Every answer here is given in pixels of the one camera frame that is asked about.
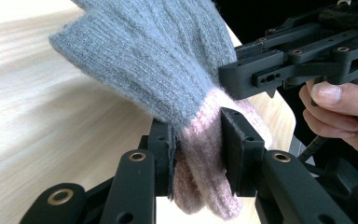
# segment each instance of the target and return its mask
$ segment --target wooden table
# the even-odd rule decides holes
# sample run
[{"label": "wooden table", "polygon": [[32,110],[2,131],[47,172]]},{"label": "wooden table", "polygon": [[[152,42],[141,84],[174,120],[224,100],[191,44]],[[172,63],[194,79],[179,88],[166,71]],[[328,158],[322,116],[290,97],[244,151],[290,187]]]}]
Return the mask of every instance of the wooden table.
[{"label": "wooden table", "polygon": [[[0,223],[18,223],[51,186],[70,182],[90,189],[110,178],[120,156],[149,132],[148,115],[79,72],[48,43],[82,13],[65,7],[0,23]],[[261,93],[250,100],[275,137],[273,147],[288,149],[295,120],[282,97]],[[254,199],[244,202],[241,216],[226,223],[259,222]],[[224,223],[207,209],[187,216],[166,198],[158,198],[157,222]]]}]

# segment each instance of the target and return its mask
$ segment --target human hand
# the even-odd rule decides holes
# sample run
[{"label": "human hand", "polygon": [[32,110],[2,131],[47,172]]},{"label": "human hand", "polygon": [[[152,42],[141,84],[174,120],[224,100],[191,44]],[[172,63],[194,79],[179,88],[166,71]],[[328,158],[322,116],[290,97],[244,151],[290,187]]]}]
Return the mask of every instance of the human hand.
[{"label": "human hand", "polygon": [[[358,151],[358,85],[307,82],[299,93],[310,129],[323,137],[342,138]],[[318,105],[311,105],[311,99]]]}]

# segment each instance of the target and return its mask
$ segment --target glove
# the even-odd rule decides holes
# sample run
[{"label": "glove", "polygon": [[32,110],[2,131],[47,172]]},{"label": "glove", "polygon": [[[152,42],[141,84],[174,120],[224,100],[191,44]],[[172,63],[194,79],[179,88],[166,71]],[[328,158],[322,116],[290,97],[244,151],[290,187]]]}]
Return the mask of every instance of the glove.
[{"label": "glove", "polygon": [[[212,66],[203,63],[210,60],[202,60],[200,53],[207,52],[207,48],[200,44],[197,47],[197,41],[193,48],[189,41],[178,44],[179,35],[168,38],[169,33],[162,28],[169,26],[157,25],[159,16],[145,17],[150,15],[145,4],[97,3],[108,5],[78,3],[88,12],[53,35],[51,45],[83,72],[179,131],[184,156],[178,157],[182,159],[178,160],[175,182],[181,182],[185,175],[182,180],[192,184],[189,189],[181,189],[180,185],[174,189],[176,202],[190,201],[178,204],[184,211],[197,211],[206,202],[221,218],[234,218],[241,210],[241,202],[229,190],[220,158],[219,111],[221,105],[236,105],[213,83]],[[189,197],[190,191],[198,196]]]}]

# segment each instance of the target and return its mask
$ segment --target black metal frame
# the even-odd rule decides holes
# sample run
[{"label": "black metal frame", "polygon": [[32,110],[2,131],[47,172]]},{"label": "black metal frame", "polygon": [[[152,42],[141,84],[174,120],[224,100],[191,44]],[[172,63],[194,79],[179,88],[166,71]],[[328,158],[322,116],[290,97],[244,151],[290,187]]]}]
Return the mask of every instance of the black metal frame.
[{"label": "black metal frame", "polygon": [[[338,17],[358,19],[358,5],[289,18],[236,48],[239,61],[219,68],[223,87],[243,99],[313,78],[358,84],[358,24],[329,20]],[[287,152],[266,151],[252,125],[226,108],[222,134],[231,190],[256,197],[262,223],[358,223],[358,173],[347,161],[336,159],[320,170]],[[122,156],[114,178],[87,192],[76,184],[47,189],[21,224],[155,223],[156,196],[172,197],[176,144],[172,127],[154,120],[139,149]]]}]

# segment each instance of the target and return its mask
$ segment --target screw hole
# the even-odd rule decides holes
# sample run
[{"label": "screw hole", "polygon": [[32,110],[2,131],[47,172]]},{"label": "screw hole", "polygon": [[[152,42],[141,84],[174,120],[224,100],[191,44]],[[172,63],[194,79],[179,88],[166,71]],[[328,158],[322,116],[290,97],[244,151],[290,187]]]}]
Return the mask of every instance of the screw hole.
[{"label": "screw hole", "polygon": [[119,224],[128,224],[131,223],[132,221],[133,221],[133,214],[131,213],[122,213],[117,217],[117,222]]},{"label": "screw hole", "polygon": [[273,80],[275,80],[275,75],[269,75],[269,76],[267,76],[267,78],[266,78],[266,81],[267,81],[267,82],[270,82],[270,81],[273,81]]},{"label": "screw hole", "polygon": [[301,53],[302,53],[302,50],[295,49],[295,50],[293,50],[293,53],[294,53],[294,54],[301,54]]},{"label": "screw hole", "polygon": [[130,154],[129,159],[130,161],[142,161],[146,158],[146,155],[141,152],[135,152]]},{"label": "screw hole", "polygon": [[319,215],[318,218],[323,224],[335,224],[336,223],[334,221],[334,219],[332,219],[330,216],[325,215],[325,214]]},{"label": "screw hole", "polygon": [[74,196],[71,189],[58,189],[48,196],[48,203],[51,205],[60,205],[67,203]]},{"label": "screw hole", "polygon": [[282,153],[279,153],[279,152],[274,153],[273,158],[275,160],[281,161],[281,162],[289,162],[291,160],[290,157],[288,157]]},{"label": "screw hole", "polygon": [[341,48],[338,48],[337,50],[338,50],[338,51],[345,52],[345,51],[348,51],[348,50],[350,50],[350,49],[347,48],[347,47],[341,47]]}]

